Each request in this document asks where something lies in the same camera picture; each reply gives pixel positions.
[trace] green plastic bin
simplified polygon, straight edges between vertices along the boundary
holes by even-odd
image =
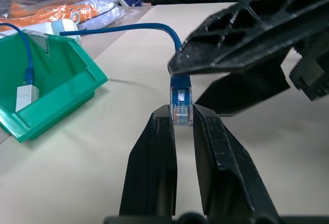
[[[27,53],[18,34],[0,39],[0,126],[21,143],[33,140],[88,101],[106,75],[71,38],[25,31],[33,55],[37,101],[15,112]]]

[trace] white table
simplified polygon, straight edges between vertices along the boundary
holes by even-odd
[[[227,6],[157,6],[138,23],[165,23],[183,40]],[[169,102],[173,53],[164,32],[126,32],[96,58],[109,81],[94,98],[34,141],[8,138],[0,146],[1,224],[102,223],[117,215],[129,153],[151,112]],[[286,74],[298,57],[283,63]],[[217,78],[193,76],[193,98]],[[251,154],[280,214],[329,213],[328,97],[312,103],[292,88],[223,120]],[[176,213],[201,213],[192,129],[175,135]]]

